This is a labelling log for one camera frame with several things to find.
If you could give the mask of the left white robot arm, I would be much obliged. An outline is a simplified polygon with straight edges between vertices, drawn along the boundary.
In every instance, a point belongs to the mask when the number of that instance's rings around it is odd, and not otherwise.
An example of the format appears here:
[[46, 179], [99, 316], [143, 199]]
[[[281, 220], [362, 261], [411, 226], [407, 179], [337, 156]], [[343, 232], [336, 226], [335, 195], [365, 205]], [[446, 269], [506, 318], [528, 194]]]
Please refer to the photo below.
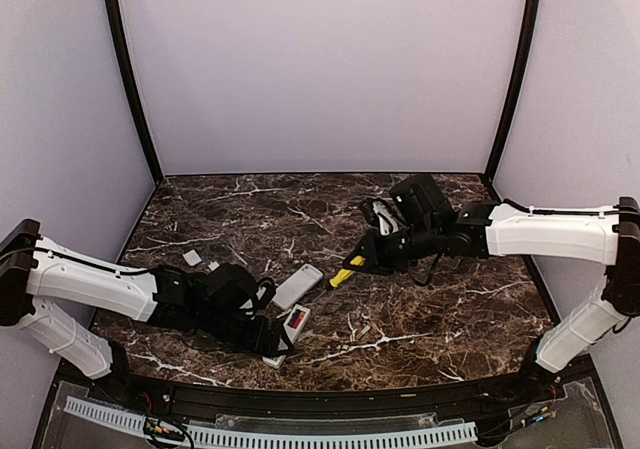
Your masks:
[[270, 278], [236, 264], [210, 273], [169, 265], [131, 268], [75, 253], [21, 221], [1, 242], [1, 324], [24, 330], [47, 350], [101, 380], [120, 405], [141, 396], [125, 349], [78, 324], [57, 300], [119, 313], [153, 327], [202, 331], [235, 351], [280, 357], [293, 350], [282, 322], [263, 311], [275, 295]]

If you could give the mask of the white battery cover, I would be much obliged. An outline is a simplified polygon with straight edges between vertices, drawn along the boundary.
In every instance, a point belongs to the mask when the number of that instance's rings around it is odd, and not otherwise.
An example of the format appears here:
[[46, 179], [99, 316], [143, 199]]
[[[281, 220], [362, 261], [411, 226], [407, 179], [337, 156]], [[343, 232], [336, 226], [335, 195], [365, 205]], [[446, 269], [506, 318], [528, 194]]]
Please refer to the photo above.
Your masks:
[[202, 258], [196, 250], [190, 250], [184, 253], [183, 258], [185, 262], [191, 267], [195, 267], [202, 262]]

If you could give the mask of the small white remote control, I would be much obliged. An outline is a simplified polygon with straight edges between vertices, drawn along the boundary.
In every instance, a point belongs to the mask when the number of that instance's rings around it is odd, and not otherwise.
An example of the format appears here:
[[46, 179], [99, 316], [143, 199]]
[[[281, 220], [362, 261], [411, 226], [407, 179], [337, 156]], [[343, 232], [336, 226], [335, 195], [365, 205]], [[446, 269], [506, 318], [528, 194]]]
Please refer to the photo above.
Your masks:
[[[297, 329], [293, 329], [291, 327], [287, 326], [287, 322], [288, 319], [290, 317], [290, 314], [295, 310], [295, 309], [302, 309], [305, 313], [306, 316], [304, 318], [304, 320], [302, 321], [302, 323], [299, 325], [299, 327]], [[308, 320], [310, 319], [310, 314], [311, 314], [311, 309], [305, 306], [302, 306], [300, 304], [296, 304], [289, 312], [288, 314], [282, 318], [283, 322], [284, 322], [284, 326], [286, 328], [286, 331], [288, 333], [288, 335], [291, 337], [293, 343], [295, 344], [295, 342], [297, 341], [299, 335], [301, 334], [302, 330], [304, 329], [305, 325], [307, 324]], [[268, 366], [272, 367], [272, 368], [279, 368], [282, 363], [284, 362], [284, 360], [292, 354], [277, 354], [276, 356], [273, 357], [266, 357], [264, 356], [262, 358], [262, 361], [267, 364]]]

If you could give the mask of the large white remote control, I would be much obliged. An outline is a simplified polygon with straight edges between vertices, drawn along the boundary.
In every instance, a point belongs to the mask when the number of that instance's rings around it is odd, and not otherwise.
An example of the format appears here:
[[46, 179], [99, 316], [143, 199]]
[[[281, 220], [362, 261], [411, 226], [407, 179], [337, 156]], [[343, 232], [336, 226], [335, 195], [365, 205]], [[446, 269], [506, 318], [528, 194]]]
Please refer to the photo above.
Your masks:
[[311, 264], [304, 264], [276, 288], [271, 302], [279, 309], [292, 308], [308, 291], [324, 277], [321, 270]]

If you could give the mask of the yellow handled screwdriver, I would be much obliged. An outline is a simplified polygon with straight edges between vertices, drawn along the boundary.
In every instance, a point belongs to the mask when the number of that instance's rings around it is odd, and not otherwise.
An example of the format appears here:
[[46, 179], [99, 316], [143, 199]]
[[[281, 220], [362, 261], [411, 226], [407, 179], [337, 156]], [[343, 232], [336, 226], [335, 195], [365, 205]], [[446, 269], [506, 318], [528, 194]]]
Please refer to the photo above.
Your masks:
[[[350, 264], [352, 266], [359, 267], [359, 266], [362, 266], [364, 262], [365, 262], [365, 259], [362, 256], [356, 256], [350, 261]], [[328, 290], [337, 289], [340, 285], [342, 285], [345, 281], [347, 281], [354, 273], [355, 273], [354, 270], [340, 269], [334, 277], [330, 278], [327, 281], [327, 289]]]

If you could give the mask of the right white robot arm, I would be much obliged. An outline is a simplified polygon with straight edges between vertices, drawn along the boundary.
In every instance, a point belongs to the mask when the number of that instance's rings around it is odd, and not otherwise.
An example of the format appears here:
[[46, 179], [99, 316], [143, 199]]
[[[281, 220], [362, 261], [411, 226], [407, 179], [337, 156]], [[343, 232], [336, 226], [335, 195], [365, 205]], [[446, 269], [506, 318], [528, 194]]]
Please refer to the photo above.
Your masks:
[[406, 273], [433, 256], [530, 255], [586, 260], [605, 267], [605, 284], [531, 346], [510, 393], [534, 401], [577, 355], [639, 315], [639, 206], [632, 197], [586, 209], [525, 207], [512, 200], [454, 209], [429, 174], [411, 176], [360, 209], [370, 228], [343, 260], [346, 270]]

